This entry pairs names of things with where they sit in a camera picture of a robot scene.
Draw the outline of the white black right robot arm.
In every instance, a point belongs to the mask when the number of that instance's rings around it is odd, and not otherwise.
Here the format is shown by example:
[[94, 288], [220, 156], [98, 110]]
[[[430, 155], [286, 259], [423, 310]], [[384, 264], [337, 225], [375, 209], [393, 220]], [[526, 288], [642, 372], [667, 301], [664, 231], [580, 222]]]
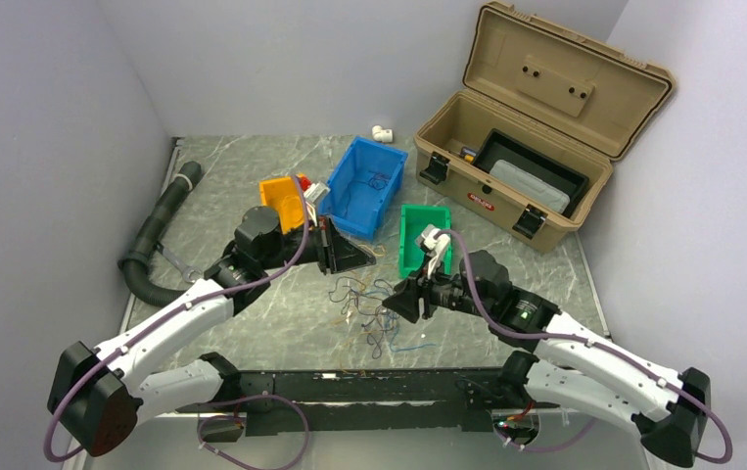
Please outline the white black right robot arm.
[[558, 305], [514, 286], [507, 268], [487, 251], [470, 253], [456, 274], [423, 262], [382, 305], [411, 323], [439, 307], [483, 318], [514, 349], [496, 383], [503, 402], [572, 408], [627, 430], [671, 465], [694, 465], [707, 424], [709, 377], [611, 343]]

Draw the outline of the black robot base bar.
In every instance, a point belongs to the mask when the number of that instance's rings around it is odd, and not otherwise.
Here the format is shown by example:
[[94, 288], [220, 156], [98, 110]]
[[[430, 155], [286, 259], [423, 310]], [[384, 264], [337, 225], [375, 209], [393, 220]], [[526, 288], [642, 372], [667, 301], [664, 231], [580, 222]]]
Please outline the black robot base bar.
[[489, 432], [494, 421], [545, 404], [525, 389], [537, 364], [531, 354], [513, 352], [500, 367], [241, 370], [237, 385], [178, 410], [238, 413], [249, 437], [297, 431], [302, 416], [320, 432]]

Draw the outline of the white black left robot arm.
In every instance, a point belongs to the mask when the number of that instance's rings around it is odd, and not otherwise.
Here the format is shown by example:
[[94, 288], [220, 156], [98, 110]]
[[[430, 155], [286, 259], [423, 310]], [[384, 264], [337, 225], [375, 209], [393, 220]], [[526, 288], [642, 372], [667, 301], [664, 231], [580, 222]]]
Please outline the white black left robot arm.
[[327, 215], [283, 232], [278, 212], [249, 209], [219, 258], [189, 289], [136, 327], [89, 348], [81, 342], [60, 355], [48, 398], [53, 433], [63, 426], [91, 456], [118, 447], [143, 422], [194, 403], [216, 411], [240, 394], [240, 373], [225, 357], [205, 353], [189, 365], [158, 372], [166, 358], [245, 310], [273, 279], [295, 265], [314, 263], [323, 274], [375, 264], [372, 253], [340, 233]]

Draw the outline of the white pipe elbow fitting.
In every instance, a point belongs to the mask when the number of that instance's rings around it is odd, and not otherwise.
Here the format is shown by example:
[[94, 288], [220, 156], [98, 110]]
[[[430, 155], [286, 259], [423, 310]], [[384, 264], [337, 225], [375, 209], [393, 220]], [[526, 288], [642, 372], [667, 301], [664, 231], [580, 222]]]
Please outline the white pipe elbow fitting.
[[385, 128], [381, 125], [374, 125], [371, 128], [371, 136], [374, 141], [380, 142], [380, 143], [393, 143], [394, 142], [394, 133], [390, 128]]

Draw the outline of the green plastic bin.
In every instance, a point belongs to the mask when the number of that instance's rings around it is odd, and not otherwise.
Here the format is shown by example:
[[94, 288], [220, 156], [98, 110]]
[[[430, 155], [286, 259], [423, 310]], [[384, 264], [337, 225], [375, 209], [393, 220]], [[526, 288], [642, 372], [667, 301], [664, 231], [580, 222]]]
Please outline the green plastic bin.
[[398, 251], [398, 273], [404, 279], [416, 270], [423, 258], [424, 252], [416, 239], [428, 225], [440, 229], [451, 228], [451, 213], [448, 207], [404, 204], [400, 212], [400, 237]]

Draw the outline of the orange plastic bin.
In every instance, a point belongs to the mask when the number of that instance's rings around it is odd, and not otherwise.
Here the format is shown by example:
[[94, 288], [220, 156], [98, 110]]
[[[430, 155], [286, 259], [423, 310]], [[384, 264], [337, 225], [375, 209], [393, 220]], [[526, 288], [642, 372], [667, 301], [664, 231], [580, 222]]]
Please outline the orange plastic bin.
[[292, 176], [262, 180], [258, 189], [261, 203], [278, 212], [284, 233], [303, 224], [303, 208]]

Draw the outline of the blue plastic bin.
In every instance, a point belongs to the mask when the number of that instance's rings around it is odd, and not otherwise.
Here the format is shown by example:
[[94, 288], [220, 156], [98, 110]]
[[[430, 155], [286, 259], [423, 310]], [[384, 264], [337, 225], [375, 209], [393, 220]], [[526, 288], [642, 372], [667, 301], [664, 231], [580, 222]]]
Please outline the blue plastic bin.
[[355, 137], [327, 179], [317, 208], [343, 232], [371, 241], [403, 179], [408, 153]]

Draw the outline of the silver wrench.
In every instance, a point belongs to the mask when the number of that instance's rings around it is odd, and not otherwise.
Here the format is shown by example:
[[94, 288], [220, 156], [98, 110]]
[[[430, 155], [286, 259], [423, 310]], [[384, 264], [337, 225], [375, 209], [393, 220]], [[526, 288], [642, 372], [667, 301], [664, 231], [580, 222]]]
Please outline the silver wrench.
[[158, 241], [155, 244], [155, 249], [178, 271], [183, 282], [193, 284], [204, 278], [204, 272], [201, 269], [178, 257], [174, 252], [165, 247], [162, 242]]

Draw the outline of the grey plastic case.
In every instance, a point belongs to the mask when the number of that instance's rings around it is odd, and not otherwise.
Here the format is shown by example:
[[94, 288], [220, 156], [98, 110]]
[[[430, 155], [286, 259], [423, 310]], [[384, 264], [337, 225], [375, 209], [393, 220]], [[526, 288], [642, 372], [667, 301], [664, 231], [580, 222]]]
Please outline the grey plastic case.
[[509, 162], [495, 163], [489, 175], [554, 212], [563, 212], [569, 206], [568, 194]]

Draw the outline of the black tool box tray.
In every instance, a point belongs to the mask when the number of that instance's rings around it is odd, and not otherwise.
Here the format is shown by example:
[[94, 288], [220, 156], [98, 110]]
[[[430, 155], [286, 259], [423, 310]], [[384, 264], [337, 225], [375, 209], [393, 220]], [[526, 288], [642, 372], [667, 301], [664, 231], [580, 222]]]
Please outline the black tool box tray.
[[477, 153], [473, 166], [489, 174], [499, 161], [509, 162], [568, 194], [569, 206], [558, 212], [563, 216], [571, 217], [586, 193], [589, 181], [586, 175], [495, 128]]

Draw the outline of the tan tool box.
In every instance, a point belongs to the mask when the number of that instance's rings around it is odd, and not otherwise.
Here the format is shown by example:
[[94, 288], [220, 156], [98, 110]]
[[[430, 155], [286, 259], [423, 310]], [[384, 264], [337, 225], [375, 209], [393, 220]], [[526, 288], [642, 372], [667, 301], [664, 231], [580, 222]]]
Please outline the tan tool box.
[[[462, 83], [415, 134], [416, 178], [542, 253], [581, 228], [676, 88], [664, 67], [497, 1], [480, 10]], [[571, 217], [459, 156], [495, 128], [589, 178]]]

